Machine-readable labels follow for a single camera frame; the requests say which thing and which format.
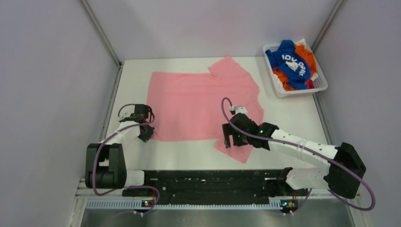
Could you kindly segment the pink t-shirt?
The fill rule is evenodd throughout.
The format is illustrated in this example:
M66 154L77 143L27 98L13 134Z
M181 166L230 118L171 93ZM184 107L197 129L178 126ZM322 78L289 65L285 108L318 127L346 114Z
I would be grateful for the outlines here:
M229 105L221 102L228 97L234 106L244 107L250 119L261 123L259 92L251 74L231 57L211 65L208 73L154 72L147 96L155 115L153 137L165 142L215 140L216 150L245 163L253 148L225 147L222 125Z

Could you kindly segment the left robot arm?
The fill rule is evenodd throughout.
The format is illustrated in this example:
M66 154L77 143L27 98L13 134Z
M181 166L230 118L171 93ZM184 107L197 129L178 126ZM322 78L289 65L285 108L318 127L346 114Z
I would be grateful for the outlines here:
M134 104L132 113L118 111L118 128L86 151L85 185L98 189L122 189L133 186L139 195L150 193L152 183L142 170L127 167L124 152L134 141L148 142L153 134L153 110L145 104Z

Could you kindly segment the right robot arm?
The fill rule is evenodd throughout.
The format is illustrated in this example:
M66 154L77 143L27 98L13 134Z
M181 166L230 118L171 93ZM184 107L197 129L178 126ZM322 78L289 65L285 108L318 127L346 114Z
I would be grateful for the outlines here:
M312 142L274 124L258 125L242 106L230 106L229 110L232 117L222 126L226 148L263 148L312 165L311 168L285 168L277 182L281 194L290 195L294 190L306 188L327 189L337 196L353 199L360 186L370 188L363 180L366 166L351 144L343 142L334 146Z

